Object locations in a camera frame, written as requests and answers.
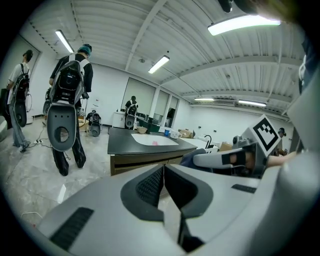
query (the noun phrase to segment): floor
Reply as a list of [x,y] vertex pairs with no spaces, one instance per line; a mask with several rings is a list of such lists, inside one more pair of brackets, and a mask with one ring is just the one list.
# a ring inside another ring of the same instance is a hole
[[[31,145],[40,133],[41,138],[48,138],[42,121],[42,118],[37,118],[22,129]],[[59,173],[50,148],[37,144],[28,148],[25,153],[20,153],[20,149],[13,146],[13,130],[8,132],[6,139],[0,142],[0,187],[14,213],[35,226],[61,201],[91,182],[110,176],[107,127],[103,127],[99,137],[80,133],[86,163],[83,169],[79,169],[72,149],[67,151],[66,154],[71,158],[68,160],[67,176]],[[50,146],[47,139],[42,144]],[[176,241],[180,211],[168,193],[161,195],[158,208],[164,211],[164,228]]]

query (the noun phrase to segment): black countertop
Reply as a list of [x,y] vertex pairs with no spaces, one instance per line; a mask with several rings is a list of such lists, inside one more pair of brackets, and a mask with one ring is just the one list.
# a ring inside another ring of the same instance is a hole
[[[182,139],[170,140],[178,143],[178,145],[142,145],[132,137],[131,134],[138,134],[136,130],[128,130],[122,128],[109,128],[109,142],[108,142],[108,154],[109,155],[140,155],[140,154],[152,154],[152,153],[165,153],[182,150],[196,149],[195,145],[192,145]],[[157,135],[164,137],[162,132],[151,132],[151,135]]]

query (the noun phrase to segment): white cabinet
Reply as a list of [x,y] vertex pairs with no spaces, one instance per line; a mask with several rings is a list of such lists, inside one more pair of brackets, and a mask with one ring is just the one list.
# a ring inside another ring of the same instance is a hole
[[125,113],[124,112],[114,112],[112,127],[125,128]]

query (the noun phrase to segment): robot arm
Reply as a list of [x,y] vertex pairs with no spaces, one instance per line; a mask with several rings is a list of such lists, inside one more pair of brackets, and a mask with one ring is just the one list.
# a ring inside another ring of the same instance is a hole
[[[233,169],[232,174],[237,176],[261,178],[267,167],[269,154],[279,141],[280,137],[271,122],[262,115],[241,136],[233,138],[232,150],[197,154],[193,156],[193,163],[198,167]],[[250,170],[246,168],[246,153],[254,156],[254,166]]]

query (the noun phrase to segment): table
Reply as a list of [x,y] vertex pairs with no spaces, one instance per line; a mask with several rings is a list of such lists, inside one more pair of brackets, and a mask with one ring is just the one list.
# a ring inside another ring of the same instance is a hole
[[[183,155],[197,148],[179,138],[169,138],[177,145],[143,145],[132,137],[136,133],[136,130],[109,129],[107,153],[110,155],[111,176],[152,164],[179,164]],[[150,134],[164,137],[160,132]]]

